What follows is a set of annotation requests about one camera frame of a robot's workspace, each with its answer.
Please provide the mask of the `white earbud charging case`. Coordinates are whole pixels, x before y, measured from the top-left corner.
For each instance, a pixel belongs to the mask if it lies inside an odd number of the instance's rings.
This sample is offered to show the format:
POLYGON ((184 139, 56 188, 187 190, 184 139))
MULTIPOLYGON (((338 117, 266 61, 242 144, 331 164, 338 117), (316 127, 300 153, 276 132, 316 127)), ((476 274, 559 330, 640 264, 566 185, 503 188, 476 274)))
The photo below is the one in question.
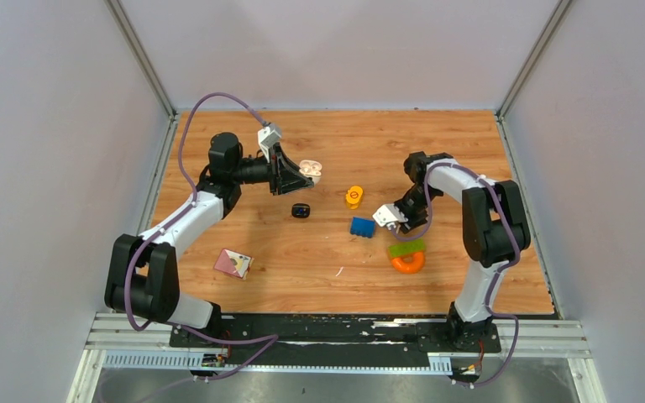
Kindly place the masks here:
POLYGON ((315 160, 302 160, 299 163, 299 172, 316 185, 322 179, 323 166, 315 160))

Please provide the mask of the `glossy black earbud charging case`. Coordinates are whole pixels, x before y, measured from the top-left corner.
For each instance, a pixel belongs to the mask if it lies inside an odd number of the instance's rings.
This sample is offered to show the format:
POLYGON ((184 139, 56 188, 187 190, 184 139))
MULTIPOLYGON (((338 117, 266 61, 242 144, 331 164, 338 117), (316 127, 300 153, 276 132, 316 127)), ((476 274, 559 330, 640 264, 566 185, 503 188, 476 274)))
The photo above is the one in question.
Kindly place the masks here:
POLYGON ((311 206, 306 203, 295 203, 291 206, 291 215, 294 218, 305 219, 311 215, 311 206))

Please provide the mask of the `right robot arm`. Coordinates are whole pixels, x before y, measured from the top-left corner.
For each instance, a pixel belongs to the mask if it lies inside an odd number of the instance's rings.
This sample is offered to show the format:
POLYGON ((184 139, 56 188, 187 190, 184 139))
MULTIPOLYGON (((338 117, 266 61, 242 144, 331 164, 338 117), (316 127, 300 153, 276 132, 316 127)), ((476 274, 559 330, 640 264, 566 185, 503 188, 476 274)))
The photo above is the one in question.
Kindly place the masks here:
POLYGON ((446 153, 411 153, 403 167, 412 187, 393 203, 401 219, 391 228, 399 239, 411 240, 411 231, 421 237, 430 228, 434 198, 449 196, 461 206, 469 268, 449 307, 443 338, 451 347, 467 350, 492 334, 498 287, 530 244, 519 186, 488 179, 446 153))

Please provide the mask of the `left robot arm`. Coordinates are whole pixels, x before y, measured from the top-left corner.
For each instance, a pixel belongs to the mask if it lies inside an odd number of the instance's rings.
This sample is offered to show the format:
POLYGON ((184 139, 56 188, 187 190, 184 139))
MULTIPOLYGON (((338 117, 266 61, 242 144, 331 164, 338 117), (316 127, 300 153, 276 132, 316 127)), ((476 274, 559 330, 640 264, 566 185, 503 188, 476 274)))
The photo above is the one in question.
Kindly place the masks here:
POLYGON ((213 136, 208 164, 187 200, 157 226, 115 240, 104 291, 107 307, 150 322, 191 327, 191 335, 204 347, 222 340, 220 306, 181 291, 179 260, 233 210, 243 184, 266 183, 271 194, 285 195, 314 187, 322 176, 321 163, 295 163, 285 155, 274 126, 258 135, 256 156, 244 155, 234 133, 213 136))

